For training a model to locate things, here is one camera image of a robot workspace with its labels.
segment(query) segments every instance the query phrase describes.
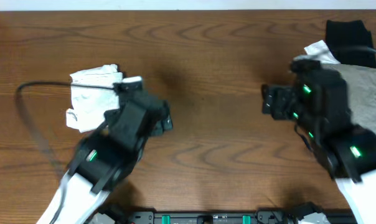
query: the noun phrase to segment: wood grain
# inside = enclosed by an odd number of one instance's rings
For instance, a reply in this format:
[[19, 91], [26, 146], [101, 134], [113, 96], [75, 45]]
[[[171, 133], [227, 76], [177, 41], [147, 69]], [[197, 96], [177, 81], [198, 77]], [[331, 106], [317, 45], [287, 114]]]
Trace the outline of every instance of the wood grain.
[[[0, 223], [36, 222], [57, 188], [13, 91], [109, 63], [169, 100], [175, 125], [149, 141], [128, 178], [134, 191], [114, 200], [157, 210], [348, 208], [293, 124], [260, 112], [260, 85], [289, 83], [289, 62], [323, 39], [327, 19], [362, 19], [376, 46], [376, 11], [0, 12]], [[32, 88], [26, 98], [66, 165], [83, 137], [65, 126], [70, 90]]]

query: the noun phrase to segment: white wall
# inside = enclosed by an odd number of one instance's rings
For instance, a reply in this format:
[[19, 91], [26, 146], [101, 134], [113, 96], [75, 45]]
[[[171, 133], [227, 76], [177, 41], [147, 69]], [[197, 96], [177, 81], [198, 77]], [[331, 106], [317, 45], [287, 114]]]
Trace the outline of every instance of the white wall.
[[376, 9], [376, 0], [0, 0], [0, 11]]

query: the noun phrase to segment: white cloth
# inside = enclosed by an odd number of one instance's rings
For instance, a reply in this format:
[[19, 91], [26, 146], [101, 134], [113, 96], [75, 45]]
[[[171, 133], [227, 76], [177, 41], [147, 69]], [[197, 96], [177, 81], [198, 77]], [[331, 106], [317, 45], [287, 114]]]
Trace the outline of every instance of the white cloth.
[[[104, 65], [98, 68], [82, 70], [70, 75], [72, 83], [112, 87], [121, 82], [123, 74], [117, 65]], [[111, 90], [71, 87], [73, 109], [66, 111], [66, 125], [78, 129], [81, 133], [96, 129], [104, 122], [103, 113], [119, 108], [119, 98]]]
[[[327, 45], [323, 40], [320, 40], [316, 43], [313, 43], [307, 47], [304, 48], [307, 55], [316, 55], [319, 54], [325, 50], [329, 50]], [[321, 63], [329, 63], [329, 64], [340, 64], [338, 60], [336, 60], [335, 57], [333, 57], [332, 53], [329, 51], [327, 54], [322, 54], [318, 56], [317, 58]]]

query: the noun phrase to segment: black device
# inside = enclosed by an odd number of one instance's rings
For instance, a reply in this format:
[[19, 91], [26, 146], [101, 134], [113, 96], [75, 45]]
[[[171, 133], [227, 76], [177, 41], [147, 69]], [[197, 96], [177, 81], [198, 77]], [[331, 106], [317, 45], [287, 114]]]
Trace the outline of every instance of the black device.
[[348, 211], [322, 211], [308, 202], [289, 210], [261, 209], [251, 212], [134, 212], [127, 215], [117, 205], [99, 209], [85, 224], [297, 224], [299, 221], [330, 224], [357, 224]]
[[302, 139], [333, 179], [360, 182], [361, 174], [376, 169], [376, 134], [352, 124], [347, 83], [317, 60], [293, 61], [291, 71], [292, 86], [262, 85], [262, 112], [307, 132], [310, 143]]
[[95, 194], [113, 190], [133, 171], [150, 136], [173, 128], [167, 101], [145, 91], [142, 79], [115, 83], [114, 90], [120, 108], [105, 112], [105, 122], [78, 143], [69, 164], [70, 176], [86, 178]]

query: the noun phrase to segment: green connector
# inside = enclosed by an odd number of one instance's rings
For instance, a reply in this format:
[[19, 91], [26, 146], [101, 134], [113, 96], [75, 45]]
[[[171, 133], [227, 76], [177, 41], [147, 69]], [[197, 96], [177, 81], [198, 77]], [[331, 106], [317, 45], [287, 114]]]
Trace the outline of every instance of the green connector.
[[242, 216], [242, 224], [250, 224], [250, 215], [244, 215]]
[[170, 215], [162, 216], [162, 224], [170, 224]]

